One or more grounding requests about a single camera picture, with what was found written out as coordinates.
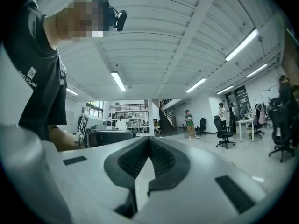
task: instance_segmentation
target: fluorescent light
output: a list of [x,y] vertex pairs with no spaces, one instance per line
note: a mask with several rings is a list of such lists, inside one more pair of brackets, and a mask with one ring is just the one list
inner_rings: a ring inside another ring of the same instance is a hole
[[114,78],[114,80],[116,81],[116,83],[118,84],[118,86],[120,87],[120,89],[122,91],[126,91],[125,87],[123,86],[123,83],[121,82],[121,78],[118,74],[118,72],[111,72],[112,77]]
[[74,95],[78,95],[78,93],[76,93],[76,92],[72,91],[72,90],[71,90],[71,89],[69,89],[69,88],[66,88],[66,90],[67,90],[68,92],[70,92],[70,93],[74,94]]
[[265,64],[263,66],[261,66],[260,68],[258,68],[257,70],[255,70],[254,72],[250,73],[247,77],[251,77],[254,74],[256,74],[257,72],[259,72],[262,68],[266,67],[268,64]]
[[233,86],[230,86],[230,87],[228,87],[228,88],[226,88],[226,89],[224,89],[224,90],[218,92],[217,95],[219,95],[219,94],[221,94],[221,93],[223,93],[223,92],[225,92],[225,91],[228,91],[228,90],[231,89],[231,88],[233,88]]
[[186,93],[189,93],[189,92],[193,91],[197,86],[199,86],[200,84],[204,83],[205,81],[206,81],[206,79],[202,78],[194,86],[192,86],[189,90],[187,90]]
[[241,44],[239,46],[237,46],[236,49],[233,50],[233,52],[231,52],[225,59],[227,61],[230,61],[235,55],[237,55],[245,46],[247,46],[249,44],[249,42],[251,42],[258,34],[258,30],[255,29],[253,30],[246,38],[243,42],[241,42]]

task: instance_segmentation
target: person in green shirt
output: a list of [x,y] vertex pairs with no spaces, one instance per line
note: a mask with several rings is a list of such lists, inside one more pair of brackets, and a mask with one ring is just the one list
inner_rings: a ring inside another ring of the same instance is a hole
[[194,123],[193,123],[193,116],[190,114],[189,110],[186,110],[186,125],[187,125],[187,132],[189,133],[189,140],[191,140],[191,137],[193,134],[195,134],[195,138],[198,139],[198,136],[196,135],[195,128],[194,128]]

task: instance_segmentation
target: ceiling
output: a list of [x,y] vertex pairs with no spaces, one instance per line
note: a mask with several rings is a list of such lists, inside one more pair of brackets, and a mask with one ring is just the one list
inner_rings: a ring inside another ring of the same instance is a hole
[[[51,15],[71,0],[36,0]],[[268,63],[279,64],[284,31],[271,0],[109,0],[126,10],[123,31],[110,31],[95,42],[58,46],[67,68],[69,98],[87,101],[192,98],[248,81],[247,75]],[[225,57],[254,29],[255,38],[231,61]],[[118,71],[126,87],[111,76]],[[201,78],[207,80],[190,93]]]

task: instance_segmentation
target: white desk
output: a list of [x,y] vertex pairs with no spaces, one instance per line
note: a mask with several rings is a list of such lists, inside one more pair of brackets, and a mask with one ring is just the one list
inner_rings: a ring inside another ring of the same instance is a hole
[[254,118],[250,118],[250,119],[247,119],[247,120],[240,120],[240,121],[239,121],[239,128],[240,128],[240,142],[242,142],[241,124],[244,124],[244,123],[251,123],[251,125],[252,125],[252,142],[254,142],[253,120],[254,120]]

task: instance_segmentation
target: floor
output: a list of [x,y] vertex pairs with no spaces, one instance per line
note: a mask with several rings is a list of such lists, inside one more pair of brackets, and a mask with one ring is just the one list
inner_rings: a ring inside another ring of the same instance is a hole
[[[235,142],[235,146],[228,145],[228,149],[224,146],[218,146],[218,148],[216,148],[219,141],[216,134],[207,134],[199,137],[199,139],[188,140],[185,135],[180,132],[181,134],[163,138],[175,140],[218,154],[256,180],[268,194],[281,185],[288,183],[298,164],[299,148],[296,150],[295,157],[293,158],[291,158],[291,154],[285,153],[284,162],[280,163],[281,152],[274,153],[271,157],[268,157],[269,152],[274,150],[274,144],[271,138],[272,128],[268,126],[261,130],[265,135],[262,135],[262,138],[255,136],[255,141],[252,142],[246,134],[245,125],[243,125],[242,142],[240,142],[239,134],[234,135],[229,140]],[[150,159],[148,159],[135,181],[137,205],[139,209],[141,209],[148,200],[146,195],[148,182],[154,178],[154,169]]]

